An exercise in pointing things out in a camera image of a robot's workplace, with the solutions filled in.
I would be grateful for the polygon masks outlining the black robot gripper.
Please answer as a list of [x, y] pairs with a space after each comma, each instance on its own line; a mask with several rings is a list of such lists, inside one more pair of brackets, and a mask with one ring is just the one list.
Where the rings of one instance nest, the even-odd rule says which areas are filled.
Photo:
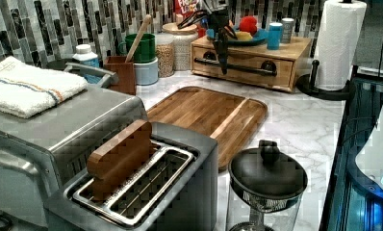
[[237, 36], [229, 25], [228, 3], [226, 0], [201, 0], [200, 8], [183, 19], [178, 29], [189, 27], [207, 19], [207, 27], [213, 31], [211, 42], [217, 53], [217, 60], [223, 74], [227, 73], [228, 39]]

